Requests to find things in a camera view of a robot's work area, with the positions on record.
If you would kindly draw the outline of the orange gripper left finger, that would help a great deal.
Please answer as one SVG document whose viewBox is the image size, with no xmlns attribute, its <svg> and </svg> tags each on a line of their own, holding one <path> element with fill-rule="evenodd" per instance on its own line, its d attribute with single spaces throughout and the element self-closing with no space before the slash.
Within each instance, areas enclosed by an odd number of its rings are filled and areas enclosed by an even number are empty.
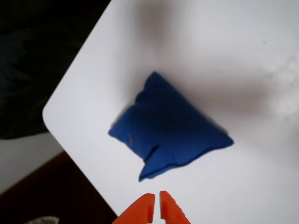
<svg viewBox="0 0 299 224">
<path fill-rule="evenodd" d="M 112 224 L 151 224 L 154 206 L 155 195 L 144 194 L 133 202 Z"/>
</svg>

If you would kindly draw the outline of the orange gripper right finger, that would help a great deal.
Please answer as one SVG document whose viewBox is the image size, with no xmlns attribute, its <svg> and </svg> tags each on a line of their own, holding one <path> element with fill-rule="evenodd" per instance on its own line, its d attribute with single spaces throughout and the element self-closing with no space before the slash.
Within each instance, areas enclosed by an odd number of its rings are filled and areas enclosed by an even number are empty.
<svg viewBox="0 0 299 224">
<path fill-rule="evenodd" d="M 167 191 L 160 192 L 160 215 L 166 224 L 190 224 L 182 209 Z"/>
</svg>

